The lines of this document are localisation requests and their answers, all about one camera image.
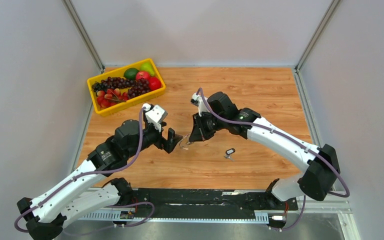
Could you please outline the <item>silver keyring with keys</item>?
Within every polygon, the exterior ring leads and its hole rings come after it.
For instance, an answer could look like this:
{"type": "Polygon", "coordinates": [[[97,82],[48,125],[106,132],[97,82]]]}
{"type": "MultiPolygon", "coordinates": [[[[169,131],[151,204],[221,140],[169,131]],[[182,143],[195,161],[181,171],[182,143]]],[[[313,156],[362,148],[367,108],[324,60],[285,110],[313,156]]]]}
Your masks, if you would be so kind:
{"type": "Polygon", "coordinates": [[[190,137],[190,133],[185,135],[181,140],[180,142],[178,143],[178,146],[181,150],[189,150],[189,146],[192,144],[190,141],[189,141],[189,137],[190,137]]]}

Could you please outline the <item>black-tagged silver key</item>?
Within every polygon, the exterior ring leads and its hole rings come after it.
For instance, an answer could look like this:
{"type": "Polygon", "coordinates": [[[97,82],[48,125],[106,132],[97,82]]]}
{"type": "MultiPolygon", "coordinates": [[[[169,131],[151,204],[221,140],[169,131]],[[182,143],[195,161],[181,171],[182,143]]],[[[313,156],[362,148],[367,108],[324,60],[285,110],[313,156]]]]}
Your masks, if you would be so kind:
{"type": "Polygon", "coordinates": [[[224,158],[234,162],[235,160],[233,159],[232,154],[234,154],[235,152],[236,152],[235,148],[230,148],[230,149],[226,150],[225,154],[224,154],[224,158]]]}

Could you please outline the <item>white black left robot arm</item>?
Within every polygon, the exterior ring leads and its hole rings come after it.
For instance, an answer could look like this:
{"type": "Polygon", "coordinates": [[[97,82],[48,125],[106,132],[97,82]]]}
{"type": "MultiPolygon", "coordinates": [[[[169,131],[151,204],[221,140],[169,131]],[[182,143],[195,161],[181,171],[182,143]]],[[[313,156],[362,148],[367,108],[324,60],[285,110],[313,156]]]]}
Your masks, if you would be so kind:
{"type": "Polygon", "coordinates": [[[139,153],[151,146],[171,153],[182,136],[169,128],[163,137],[162,122],[126,120],[114,135],[99,144],[69,176],[35,198],[17,202],[20,216],[14,227],[34,240],[53,240],[79,218],[104,207],[135,208],[133,189],[124,178],[111,179],[96,192],[89,187],[130,167],[139,153]]]}

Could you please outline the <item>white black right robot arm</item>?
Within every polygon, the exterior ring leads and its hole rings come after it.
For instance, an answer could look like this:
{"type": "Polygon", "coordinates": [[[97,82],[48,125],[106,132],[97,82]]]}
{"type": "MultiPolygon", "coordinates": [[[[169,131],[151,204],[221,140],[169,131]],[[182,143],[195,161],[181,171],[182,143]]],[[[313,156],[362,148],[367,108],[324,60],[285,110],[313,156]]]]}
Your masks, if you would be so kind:
{"type": "Polygon", "coordinates": [[[209,98],[196,92],[191,103],[198,108],[192,116],[190,143],[211,139],[217,131],[227,130],[232,135],[259,143],[294,164],[300,173],[285,179],[275,179],[267,187],[266,204],[278,209],[285,201],[308,196],[323,201],[332,193],[339,179],[340,166],[336,150],[325,144],[317,146],[300,140],[274,126],[250,108],[238,109],[227,94],[219,91],[209,98]]]}

